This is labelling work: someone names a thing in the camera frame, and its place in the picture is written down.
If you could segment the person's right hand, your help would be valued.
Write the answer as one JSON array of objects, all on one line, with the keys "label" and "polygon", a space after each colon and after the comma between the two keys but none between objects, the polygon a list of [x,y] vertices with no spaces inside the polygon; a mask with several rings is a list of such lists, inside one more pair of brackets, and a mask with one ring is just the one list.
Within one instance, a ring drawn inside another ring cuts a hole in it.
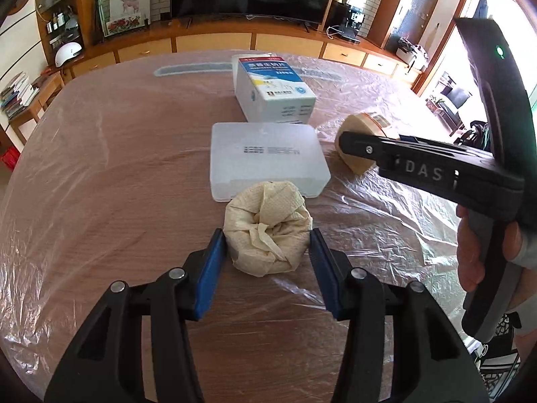
[{"label": "person's right hand", "polygon": [[[469,210],[461,205],[456,207],[460,218],[457,239],[458,275],[462,288],[472,292],[485,276],[484,264],[480,261],[481,241],[470,228]],[[523,235],[519,225],[512,222],[506,227],[502,245],[502,255],[509,261],[514,260],[523,246]]]}]

